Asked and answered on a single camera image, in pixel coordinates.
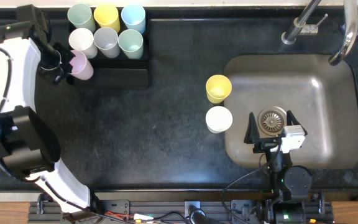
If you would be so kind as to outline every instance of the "wooden floor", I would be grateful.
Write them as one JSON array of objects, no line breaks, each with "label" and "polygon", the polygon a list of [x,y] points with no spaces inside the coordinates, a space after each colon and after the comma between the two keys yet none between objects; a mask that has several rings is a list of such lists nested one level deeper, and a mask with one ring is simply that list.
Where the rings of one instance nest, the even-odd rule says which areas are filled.
[{"label": "wooden floor", "polygon": [[[27,223],[29,202],[0,202],[0,223]],[[358,202],[333,202],[335,224],[358,224]]]}]

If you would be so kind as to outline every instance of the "countertop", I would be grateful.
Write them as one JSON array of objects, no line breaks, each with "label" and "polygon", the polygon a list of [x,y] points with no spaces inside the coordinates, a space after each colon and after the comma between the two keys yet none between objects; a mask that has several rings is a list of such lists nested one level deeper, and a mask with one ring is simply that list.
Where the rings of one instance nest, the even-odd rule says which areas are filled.
[{"label": "countertop", "polygon": [[[66,9],[48,11],[52,43],[68,47]],[[313,14],[311,22],[330,14],[318,35],[299,37],[291,46],[281,42],[282,32],[300,12],[297,8],[147,9],[152,77],[148,89],[89,90],[66,82],[52,85],[37,77],[37,114],[58,136],[64,163],[95,191],[221,189],[252,169],[230,160],[224,133],[208,131],[205,114],[214,105],[206,98],[205,83],[242,54],[337,51],[343,40],[338,24],[344,21],[338,8],[320,8]],[[0,25],[13,22],[14,11],[0,9]],[[358,41],[346,60],[354,69],[358,93]],[[311,172],[315,190],[358,190],[358,166]],[[260,172],[236,188],[269,190],[269,179]],[[0,190],[38,188],[0,171]]]}]

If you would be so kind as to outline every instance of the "pink cup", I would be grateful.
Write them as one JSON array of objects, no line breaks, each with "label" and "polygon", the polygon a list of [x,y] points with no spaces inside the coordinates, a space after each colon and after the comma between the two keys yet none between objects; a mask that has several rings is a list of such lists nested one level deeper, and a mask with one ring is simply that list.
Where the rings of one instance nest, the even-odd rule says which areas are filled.
[{"label": "pink cup", "polygon": [[73,70],[69,74],[80,80],[90,79],[93,75],[93,67],[85,54],[79,50],[71,50],[71,52],[75,54],[75,57],[70,61]]}]

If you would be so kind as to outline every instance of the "yellow cup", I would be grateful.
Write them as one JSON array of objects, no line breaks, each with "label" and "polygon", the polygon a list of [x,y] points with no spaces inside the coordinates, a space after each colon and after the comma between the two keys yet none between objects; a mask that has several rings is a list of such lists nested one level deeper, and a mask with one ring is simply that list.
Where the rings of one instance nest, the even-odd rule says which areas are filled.
[{"label": "yellow cup", "polygon": [[231,92],[231,82],[224,75],[213,75],[206,82],[206,96],[211,103],[220,103]]},{"label": "yellow cup", "polygon": [[100,27],[110,27],[119,32],[119,14],[113,4],[103,4],[94,10],[93,17]]}]

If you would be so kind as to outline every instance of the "faucet handle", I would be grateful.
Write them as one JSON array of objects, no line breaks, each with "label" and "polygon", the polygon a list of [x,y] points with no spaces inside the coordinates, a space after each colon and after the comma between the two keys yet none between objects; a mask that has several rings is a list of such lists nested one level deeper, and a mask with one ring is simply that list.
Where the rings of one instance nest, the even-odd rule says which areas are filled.
[{"label": "faucet handle", "polygon": [[302,28],[300,35],[316,35],[318,33],[318,27],[327,17],[328,17],[328,14],[325,14],[324,17],[315,25],[314,24],[306,24]]}]

